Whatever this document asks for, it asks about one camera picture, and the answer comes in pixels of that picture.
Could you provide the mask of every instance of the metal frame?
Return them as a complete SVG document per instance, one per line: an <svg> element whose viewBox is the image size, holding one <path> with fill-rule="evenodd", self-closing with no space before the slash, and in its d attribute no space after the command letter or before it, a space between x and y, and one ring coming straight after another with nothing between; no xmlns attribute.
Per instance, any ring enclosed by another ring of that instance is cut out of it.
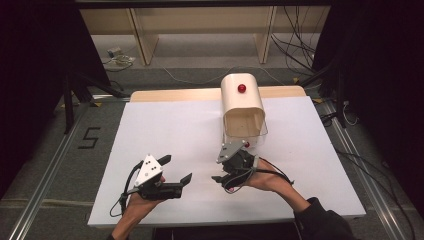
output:
<svg viewBox="0 0 424 240"><path fill-rule="evenodd" d="M22 211L19 219L17 220L9 237L10 240L24 239L26 234L28 233L28 230L31 227L32 222L34 221L35 216L38 213L43 199L49 191L51 184L53 183L56 173L60 167L60 164L65 158L66 153L68 152L68 149L72 143L72 140L74 139L81 118L84 116L89 105L90 103L81 103L78 107L75 124L70 129L69 133L63 137L58 149L56 150L56 153L54 154L49 166L47 167L46 172L43 175L43 178L41 179L40 183L34 191L34 194L28 201L27 206Z"/></svg>
<svg viewBox="0 0 424 240"><path fill-rule="evenodd" d="M335 111L334 106L329 103L325 103L325 109L327 113ZM355 147L355 144L350 138L347 129L343 128L341 124L335 119L333 119L332 121L332 126L336 130L336 133L339 136L340 142L343 144L345 151L360 155L359 151ZM355 157L353 158L353 160L356 164L365 169L367 172L369 171L367 165L365 165L361 159ZM380 191L379 187L374 182L374 180L366 173L364 173L361 169L359 169L357 166L355 166L355 170L390 239L407 239L402 229L400 228L399 221L396 219L395 215L393 214L387 201L384 199L382 192Z"/></svg>

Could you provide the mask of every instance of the red knob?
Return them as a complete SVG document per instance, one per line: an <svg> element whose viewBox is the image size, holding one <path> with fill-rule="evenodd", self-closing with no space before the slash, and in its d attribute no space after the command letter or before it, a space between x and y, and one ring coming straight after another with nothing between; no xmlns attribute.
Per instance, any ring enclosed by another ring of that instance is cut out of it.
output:
<svg viewBox="0 0 424 240"><path fill-rule="evenodd" d="M246 92L246 85L240 84L237 89L238 89L239 93L244 93L244 92Z"/></svg>

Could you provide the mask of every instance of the sleeve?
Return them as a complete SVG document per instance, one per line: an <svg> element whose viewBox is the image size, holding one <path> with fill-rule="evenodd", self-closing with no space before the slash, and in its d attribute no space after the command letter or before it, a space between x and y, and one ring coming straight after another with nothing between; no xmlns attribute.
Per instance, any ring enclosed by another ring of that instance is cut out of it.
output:
<svg viewBox="0 0 424 240"><path fill-rule="evenodd" d="M311 205L307 209L294 213L302 239L355 239L349 224L340 215L324 210L318 198L310 198L308 202Z"/></svg>

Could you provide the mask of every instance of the tabletop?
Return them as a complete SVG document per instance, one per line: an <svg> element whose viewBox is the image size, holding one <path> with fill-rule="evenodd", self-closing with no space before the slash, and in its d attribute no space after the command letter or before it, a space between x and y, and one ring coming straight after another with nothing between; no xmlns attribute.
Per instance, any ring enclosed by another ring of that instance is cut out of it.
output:
<svg viewBox="0 0 424 240"><path fill-rule="evenodd" d="M260 88L260 93L268 134L262 145L248 151L282 169L305 198L318 197L326 209L346 218L364 216L364 208L303 89L266 87ZM179 182L189 173L193 177L180 199L161 203L141 221L143 226L293 221L290 206L277 194L249 187L228 194L212 180L212 176L225 175L216 163L222 141L221 111L219 89L134 93L122 115L88 225L113 227L118 222L119 217L110 217L109 212L131 169L147 154L172 156L164 166L167 182ZM119 207L112 209L113 214L119 211Z"/></svg>

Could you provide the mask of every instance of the hand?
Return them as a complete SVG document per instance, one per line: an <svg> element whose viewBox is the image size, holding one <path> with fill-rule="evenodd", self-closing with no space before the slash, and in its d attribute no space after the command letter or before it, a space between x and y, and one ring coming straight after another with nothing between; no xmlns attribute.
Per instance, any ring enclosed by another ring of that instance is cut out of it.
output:
<svg viewBox="0 0 424 240"><path fill-rule="evenodd" d="M163 201L165 200L150 201L143 199L138 193L131 194L127 209L112 232L113 238L126 239L132 229Z"/></svg>
<svg viewBox="0 0 424 240"><path fill-rule="evenodd" d="M271 164L267 163L263 159L259 159L258 169L276 171ZM281 190L281 188L290 189L291 185L281 177L270 174L270 173L260 173L255 172L246 182L246 186L254 187L263 191L273 191Z"/></svg>
<svg viewBox="0 0 424 240"><path fill-rule="evenodd" d="M276 171L273 166L260 159L258 169ZM246 186L254 187L259 190L272 191L280 195L295 212L302 212L310 206L306 201L285 179L280 176L255 172L247 181Z"/></svg>

